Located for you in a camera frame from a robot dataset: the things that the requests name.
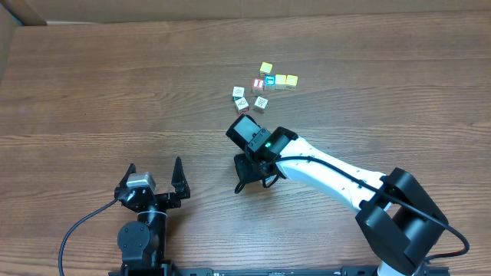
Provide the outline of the red letter I block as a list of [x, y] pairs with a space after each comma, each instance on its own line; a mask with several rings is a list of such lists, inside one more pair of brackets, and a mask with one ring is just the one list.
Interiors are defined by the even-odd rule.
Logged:
[[254, 94], [261, 94], [264, 90], [264, 80], [262, 78], [255, 78], [252, 83], [252, 92]]

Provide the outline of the white block red side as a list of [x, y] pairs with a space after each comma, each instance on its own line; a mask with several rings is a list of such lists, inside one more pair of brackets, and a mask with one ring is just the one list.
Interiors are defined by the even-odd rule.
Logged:
[[249, 103], [244, 97], [240, 97], [235, 100], [234, 103], [239, 114], [244, 114], [249, 111]]

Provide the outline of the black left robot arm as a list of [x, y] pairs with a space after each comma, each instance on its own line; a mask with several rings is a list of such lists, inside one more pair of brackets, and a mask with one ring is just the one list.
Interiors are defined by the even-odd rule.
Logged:
[[155, 193], [156, 183], [149, 172], [138, 173], [130, 164], [114, 190], [114, 198], [121, 205], [136, 212], [137, 219], [125, 224], [117, 236], [122, 254], [119, 271], [109, 275], [173, 275], [176, 268], [165, 259], [166, 220], [169, 209], [177, 209], [183, 199], [190, 197], [189, 185], [181, 158], [173, 168], [172, 192]]

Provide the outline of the yellow block far top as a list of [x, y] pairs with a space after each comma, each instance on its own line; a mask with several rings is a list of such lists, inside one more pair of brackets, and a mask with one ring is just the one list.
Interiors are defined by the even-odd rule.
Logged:
[[259, 76], [264, 77], [267, 74], [271, 74], [272, 67], [273, 67], [273, 64], [270, 64], [268, 62], [262, 62], [261, 67], [260, 67], [260, 71], [259, 71]]

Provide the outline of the blue letter block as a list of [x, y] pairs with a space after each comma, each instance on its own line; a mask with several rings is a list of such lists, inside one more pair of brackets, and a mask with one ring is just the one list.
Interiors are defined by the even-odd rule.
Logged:
[[264, 90], [274, 90], [274, 89], [275, 89], [275, 75], [265, 75]]

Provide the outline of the yellow block middle row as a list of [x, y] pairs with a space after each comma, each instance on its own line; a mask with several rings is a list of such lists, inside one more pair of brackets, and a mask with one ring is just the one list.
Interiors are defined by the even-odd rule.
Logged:
[[286, 75], [276, 74], [275, 75], [275, 89], [276, 90], [284, 90], [286, 88], [286, 80], [287, 80]]

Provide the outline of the white block green side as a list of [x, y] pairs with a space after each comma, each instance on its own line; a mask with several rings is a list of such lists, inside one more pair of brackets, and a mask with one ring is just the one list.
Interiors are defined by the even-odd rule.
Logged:
[[234, 86], [232, 89], [232, 100], [236, 101], [245, 96], [245, 88]]

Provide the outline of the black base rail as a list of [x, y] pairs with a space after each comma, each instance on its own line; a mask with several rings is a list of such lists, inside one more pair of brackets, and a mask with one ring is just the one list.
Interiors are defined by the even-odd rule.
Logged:
[[178, 276], [375, 276], [377, 266], [345, 266], [331, 269], [263, 269], [263, 270], [213, 270], [211, 268], [173, 268], [165, 264], [156, 270], [129, 271], [120, 268], [109, 276], [124, 275], [178, 275]]

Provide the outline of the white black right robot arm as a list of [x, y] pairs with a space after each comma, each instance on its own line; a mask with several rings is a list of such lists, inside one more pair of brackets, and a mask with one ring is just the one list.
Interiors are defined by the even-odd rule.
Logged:
[[234, 158], [240, 192], [249, 183], [277, 179], [302, 182], [337, 200], [355, 214], [379, 275], [417, 275], [448, 221], [422, 185], [407, 171], [390, 174], [357, 168], [316, 149], [284, 127], [273, 132], [249, 115], [226, 131], [242, 153]]

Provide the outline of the white letter W block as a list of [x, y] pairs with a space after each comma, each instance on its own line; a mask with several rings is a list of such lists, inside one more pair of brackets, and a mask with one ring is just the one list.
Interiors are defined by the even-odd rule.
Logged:
[[257, 97], [254, 103], [254, 110], [259, 113], [264, 113], [269, 100], [264, 97]]

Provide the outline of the yellow block row end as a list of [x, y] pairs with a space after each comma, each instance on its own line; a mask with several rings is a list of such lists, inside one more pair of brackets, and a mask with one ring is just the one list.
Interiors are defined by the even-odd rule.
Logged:
[[298, 76], [289, 74], [286, 77], [285, 89], [286, 90], [296, 90], [298, 84]]

